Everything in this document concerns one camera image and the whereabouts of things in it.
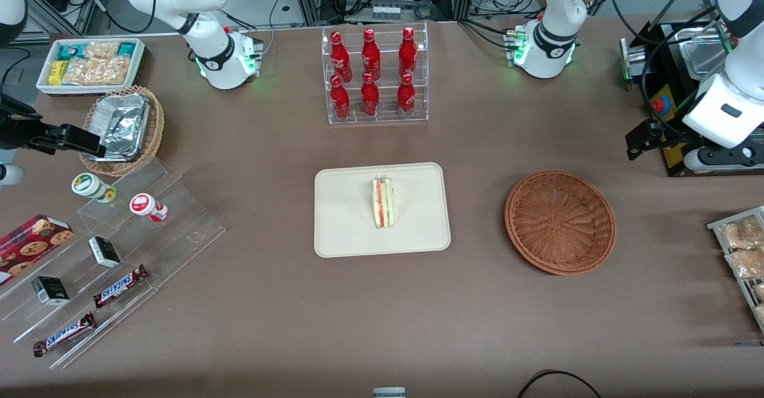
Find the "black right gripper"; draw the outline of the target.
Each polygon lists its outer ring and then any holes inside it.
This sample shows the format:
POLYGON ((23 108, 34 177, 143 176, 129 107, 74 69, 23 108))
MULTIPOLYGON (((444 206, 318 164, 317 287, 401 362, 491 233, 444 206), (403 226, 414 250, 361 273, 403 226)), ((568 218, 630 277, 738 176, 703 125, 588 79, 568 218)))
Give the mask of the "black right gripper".
MULTIPOLYGON (((54 126, 43 123, 41 115, 32 107, 11 98, 8 94, 2 94, 1 108, 2 150, 19 148, 39 152, 57 150, 55 138, 48 133, 54 126)), ((106 155, 106 148, 100 144, 99 136, 71 124, 59 126, 57 139, 66 145, 66 150, 91 156, 106 155)))

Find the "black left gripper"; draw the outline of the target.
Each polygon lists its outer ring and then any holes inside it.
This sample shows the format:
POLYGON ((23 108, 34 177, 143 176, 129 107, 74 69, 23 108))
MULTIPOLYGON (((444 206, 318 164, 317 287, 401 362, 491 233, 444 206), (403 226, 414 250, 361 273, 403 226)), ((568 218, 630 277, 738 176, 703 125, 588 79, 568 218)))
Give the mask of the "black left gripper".
POLYGON ((642 129, 632 129, 625 136, 627 157, 635 161, 642 153, 652 150, 652 140, 664 140, 663 148, 679 147, 680 144, 697 145, 697 134, 686 126, 665 126, 655 119, 642 122, 642 129))

